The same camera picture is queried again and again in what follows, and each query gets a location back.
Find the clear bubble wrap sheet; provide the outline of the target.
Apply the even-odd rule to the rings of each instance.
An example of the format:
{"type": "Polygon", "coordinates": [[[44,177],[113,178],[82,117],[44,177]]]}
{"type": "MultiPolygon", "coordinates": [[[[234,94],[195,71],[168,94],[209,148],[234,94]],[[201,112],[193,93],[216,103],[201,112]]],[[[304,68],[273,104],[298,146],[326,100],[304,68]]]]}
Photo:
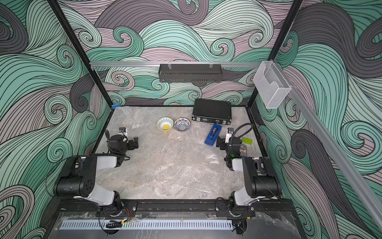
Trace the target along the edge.
{"type": "Polygon", "coordinates": [[[115,189],[126,199],[227,198],[243,186],[243,176],[226,167],[224,156],[195,142],[151,149],[123,164],[115,189]]]}

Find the yellow patterned ceramic bowl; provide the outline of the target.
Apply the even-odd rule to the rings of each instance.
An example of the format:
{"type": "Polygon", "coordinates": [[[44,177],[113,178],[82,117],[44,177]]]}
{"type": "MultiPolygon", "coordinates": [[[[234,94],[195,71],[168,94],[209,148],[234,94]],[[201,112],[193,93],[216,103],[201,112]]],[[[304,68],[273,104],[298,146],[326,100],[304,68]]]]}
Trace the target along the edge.
{"type": "Polygon", "coordinates": [[[173,126],[174,121],[170,117],[163,117],[157,121],[157,128],[161,131],[169,131],[173,126]]]}

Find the blue patterned ceramic bowl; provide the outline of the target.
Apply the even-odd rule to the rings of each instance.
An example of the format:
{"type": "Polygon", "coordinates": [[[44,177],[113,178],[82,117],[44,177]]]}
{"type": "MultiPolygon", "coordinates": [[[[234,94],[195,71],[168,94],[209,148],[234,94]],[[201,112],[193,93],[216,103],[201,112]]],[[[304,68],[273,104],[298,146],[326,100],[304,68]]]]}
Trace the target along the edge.
{"type": "Polygon", "coordinates": [[[187,118],[178,118],[174,121],[174,128],[177,131],[187,131],[191,126],[187,118]]]}

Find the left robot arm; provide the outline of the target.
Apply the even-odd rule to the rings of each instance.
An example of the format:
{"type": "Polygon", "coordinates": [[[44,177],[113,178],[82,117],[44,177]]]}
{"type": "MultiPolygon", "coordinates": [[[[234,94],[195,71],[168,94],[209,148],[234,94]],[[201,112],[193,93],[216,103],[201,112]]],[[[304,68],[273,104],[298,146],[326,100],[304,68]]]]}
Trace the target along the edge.
{"type": "Polygon", "coordinates": [[[139,138],[130,139],[122,128],[111,136],[105,131],[107,153],[89,156],[71,156],[65,160],[54,186],[54,196],[63,199],[83,199],[108,211],[112,217],[120,215],[123,203],[116,191],[108,190],[96,183],[100,170],[118,168],[130,159],[126,153],[139,148],[139,138]]]}

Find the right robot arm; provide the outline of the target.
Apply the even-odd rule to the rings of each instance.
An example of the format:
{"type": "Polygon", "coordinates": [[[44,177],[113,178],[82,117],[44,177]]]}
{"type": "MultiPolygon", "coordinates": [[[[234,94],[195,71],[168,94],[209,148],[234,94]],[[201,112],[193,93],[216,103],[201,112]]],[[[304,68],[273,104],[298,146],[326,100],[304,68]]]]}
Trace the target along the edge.
{"type": "Polygon", "coordinates": [[[248,156],[246,145],[237,137],[218,137],[216,147],[226,152],[224,161],[227,168],[243,173],[244,177],[244,186],[232,192],[228,198],[231,215],[238,217],[253,203],[281,195],[281,186],[268,158],[248,156]]]}

